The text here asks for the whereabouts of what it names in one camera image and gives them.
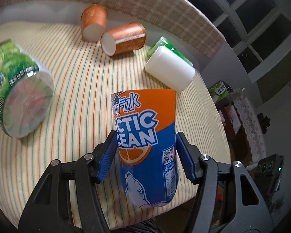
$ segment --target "white stripe on cup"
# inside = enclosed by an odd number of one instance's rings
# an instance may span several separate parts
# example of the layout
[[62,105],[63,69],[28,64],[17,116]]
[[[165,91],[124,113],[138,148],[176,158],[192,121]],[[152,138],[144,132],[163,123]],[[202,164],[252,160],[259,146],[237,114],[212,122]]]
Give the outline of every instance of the white stripe on cup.
[[139,34],[139,35],[135,35],[135,36],[130,36],[130,37],[126,37],[126,38],[122,38],[122,39],[119,39],[115,42],[115,44],[119,44],[119,43],[123,43],[123,42],[126,42],[126,41],[130,41],[130,40],[133,40],[133,39],[136,39],[136,38],[141,38],[141,37],[145,37],[145,33],[143,34]]

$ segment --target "qr code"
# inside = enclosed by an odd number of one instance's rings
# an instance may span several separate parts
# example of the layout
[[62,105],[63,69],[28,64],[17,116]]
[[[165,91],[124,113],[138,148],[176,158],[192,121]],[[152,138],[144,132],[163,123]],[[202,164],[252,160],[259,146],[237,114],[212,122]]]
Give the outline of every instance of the qr code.
[[164,165],[167,165],[171,161],[173,161],[175,158],[175,150],[174,146],[163,151],[163,160],[164,160]]

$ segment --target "striped tablecloth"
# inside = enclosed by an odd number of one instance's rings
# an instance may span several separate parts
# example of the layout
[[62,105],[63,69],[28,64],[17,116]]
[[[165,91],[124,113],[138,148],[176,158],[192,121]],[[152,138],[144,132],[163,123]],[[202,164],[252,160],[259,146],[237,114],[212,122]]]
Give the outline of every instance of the striped tablecloth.
[[[18,225],[22,210],[51,160],[77,160],[103,142],[113,129],[111,93],[166,87],[144,72],[147,46],[115,57],[98,43],[81,39],[79,26],[12,22],[0,26],[0,41],[13,39],[39,59],[55,79],[55,95],[46,119],[23,139],[0,129],[0,208]],[[202,78],[177,95],[176,131],[215,160],[229,163],[230,153],[218,112]],[[164,213],[194,197],[197,187],[186,178],[178,159],[179,184],[171,203],[140,209],[126,199],[115,160],[108,178],[98,185],[100,203],[111,229]],[[76,226],[80,226],[75,187],[70,185]]]

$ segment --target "blue and orange label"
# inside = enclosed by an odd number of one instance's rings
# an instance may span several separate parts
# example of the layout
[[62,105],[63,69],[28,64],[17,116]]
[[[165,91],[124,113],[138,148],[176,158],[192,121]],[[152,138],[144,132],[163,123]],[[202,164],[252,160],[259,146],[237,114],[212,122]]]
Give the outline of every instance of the blue and orange label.
[[121,160],[121,181],[127,197],[139,207],[169,203],[178,182],[176,91],[118,92],[112,94],[111,104]]

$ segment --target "brown checkered cloth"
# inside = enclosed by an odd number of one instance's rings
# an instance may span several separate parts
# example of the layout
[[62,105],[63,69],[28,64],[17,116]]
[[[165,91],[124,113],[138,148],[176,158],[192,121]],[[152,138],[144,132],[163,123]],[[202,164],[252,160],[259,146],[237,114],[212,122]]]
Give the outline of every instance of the brown checkered cloth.
[[[1,0],[0,6],[31,0]],[[215,26],[187,0],[74,0],[103,4],[156,25],[212,58],[224,41]]]

